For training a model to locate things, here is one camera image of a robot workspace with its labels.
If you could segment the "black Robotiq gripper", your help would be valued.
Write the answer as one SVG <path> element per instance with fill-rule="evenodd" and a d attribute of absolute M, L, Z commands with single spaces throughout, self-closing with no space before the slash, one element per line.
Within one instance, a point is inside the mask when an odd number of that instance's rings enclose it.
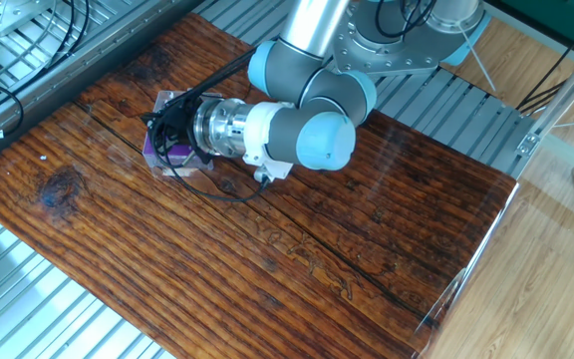
<path fill-rule="evenodd" d="M 141 115 L 149 128 L 149 141 L 154 151 L 169 151 L 176 144 L 194 146 L 193 123 L 198 109 L 197 97 L 180 97 L 166 104 L 165 111 Z"/>

